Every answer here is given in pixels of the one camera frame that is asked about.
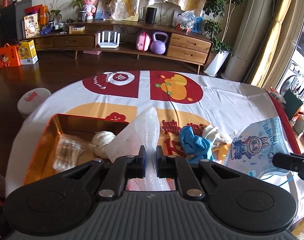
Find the potted plant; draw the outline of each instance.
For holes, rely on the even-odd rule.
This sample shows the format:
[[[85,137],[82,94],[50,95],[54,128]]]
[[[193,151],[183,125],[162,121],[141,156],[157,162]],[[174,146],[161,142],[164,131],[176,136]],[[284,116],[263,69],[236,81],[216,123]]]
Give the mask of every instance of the potted plant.
[[[82,22],[86,21],[87,13],[86,10],[84,9],[83,0],[71,0],[70,7],[72,7],[73,9],[77,7],[79,9],[77,16],[78,21],[82,21]]]
[[[207,15],[210,13],[213,14],[213,20],[206,20],[204,23],[204,31],[207,35],[210,36],[210,40],[213,42],[213,47],[211,50],[211,55],[213,60],[208,65],[206,69],[204,69],[204,73],[209,76],[216,76],[217,72],[221,68],[222,64],[231,53],[231,48],[224,43],[224,38],[227,33],[231,14],[236,6],[242,5],[244,0],[206,0],[204,5],[204,12]],[[221,32],[220,24],[216,22],[216,17],[220,16],[222,19],[224,17],[224,5],[228,4],[228,15],[227,15],[227,23],[223,32],[222,40],[218,39],[218,34]]]
[[[55,26],[55,22],[58,23],[62,20],[61,8],[66,4],[67,3],[64,3],[60,7],[57,7],[58,0],[53,0],[53,2],[50,3],[50,8],[47,10],[48,27],[53,28]]]

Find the black cabinet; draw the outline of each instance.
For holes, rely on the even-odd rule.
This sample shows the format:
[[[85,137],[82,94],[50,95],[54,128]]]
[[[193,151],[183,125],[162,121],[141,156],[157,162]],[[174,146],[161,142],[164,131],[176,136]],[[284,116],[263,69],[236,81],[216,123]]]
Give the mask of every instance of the black cabinet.
[[[32,6],[32,0],[12,3],[0,9],[0,46],[14,44],[23,39],[22,21],[24,9]]]

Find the red bag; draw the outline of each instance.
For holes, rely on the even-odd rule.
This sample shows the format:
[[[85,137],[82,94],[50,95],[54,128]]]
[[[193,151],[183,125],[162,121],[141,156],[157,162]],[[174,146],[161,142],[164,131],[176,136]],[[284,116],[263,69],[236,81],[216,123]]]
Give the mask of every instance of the red bag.
[[[21,65],[15,45],[5,44],[0,48],[0,67],[19,67]]]

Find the pink doll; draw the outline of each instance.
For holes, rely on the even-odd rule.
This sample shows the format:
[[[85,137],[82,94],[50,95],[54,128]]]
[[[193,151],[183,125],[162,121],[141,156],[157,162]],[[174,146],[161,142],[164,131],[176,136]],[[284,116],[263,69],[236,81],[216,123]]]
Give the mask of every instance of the pink doll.
[[[87,12],[87,20],[92,20],[93,19],[93,13],[95,13],[96,8],[93,5],[96,0],[83,0],[84,4],[84,9]]]

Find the pink bag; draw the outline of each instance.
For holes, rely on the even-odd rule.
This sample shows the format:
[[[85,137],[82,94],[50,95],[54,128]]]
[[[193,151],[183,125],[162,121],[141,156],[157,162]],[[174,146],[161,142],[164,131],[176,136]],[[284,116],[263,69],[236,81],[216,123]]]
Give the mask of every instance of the pink bag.
[[[136,49],[147,51],[150,45],[151,38],[146,32],[140,33],[136,40]]]

